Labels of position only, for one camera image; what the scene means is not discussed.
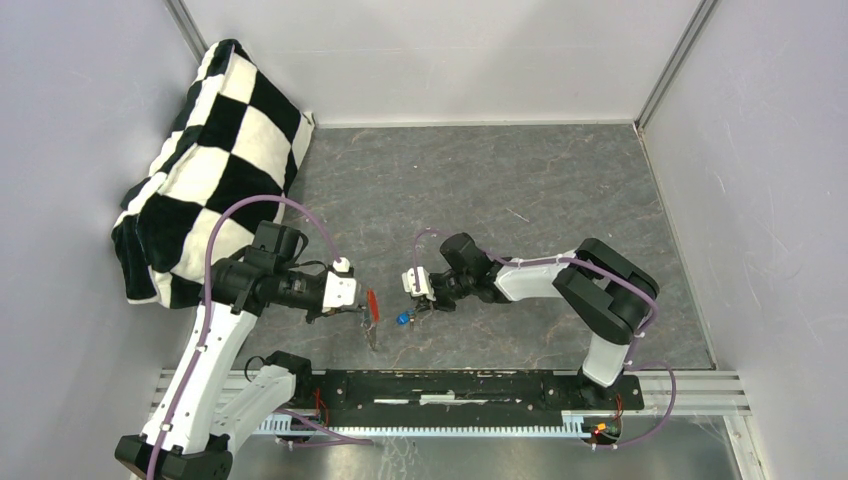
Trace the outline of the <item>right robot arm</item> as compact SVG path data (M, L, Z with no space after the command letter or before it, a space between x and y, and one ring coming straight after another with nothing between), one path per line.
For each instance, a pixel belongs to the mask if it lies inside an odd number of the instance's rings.
M401 276L417 310L450 312L469 296L489 304L562 299L592 333L579 369L580 400L602 408L617 396L635 342L658 315L660 287L649 274L597 238L564 253L519 258L496 255L457 233L439 252L446 271L431 273L415 261Z

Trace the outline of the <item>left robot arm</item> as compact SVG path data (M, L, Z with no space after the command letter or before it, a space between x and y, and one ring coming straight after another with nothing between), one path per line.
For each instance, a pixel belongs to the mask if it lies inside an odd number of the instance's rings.
M140 479L226 479L246 439L275 410L306 405L314 394L309 360L268 355L259 373L223 408L217 403L230 367L270 305L308 320L355 313L367 330L379 320L376 295L346 259L318 274L300 270L308 243L297 229L263 221L250 245L211 267L193 332L166 393L138 434L123 436L115 459Z

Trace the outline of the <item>red key tag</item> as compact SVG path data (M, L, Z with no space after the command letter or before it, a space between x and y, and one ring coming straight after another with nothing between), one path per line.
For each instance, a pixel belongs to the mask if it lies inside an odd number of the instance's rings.
M367 307L372 324L377 324L380 320L379 304L376 293L373 289L366 292Z

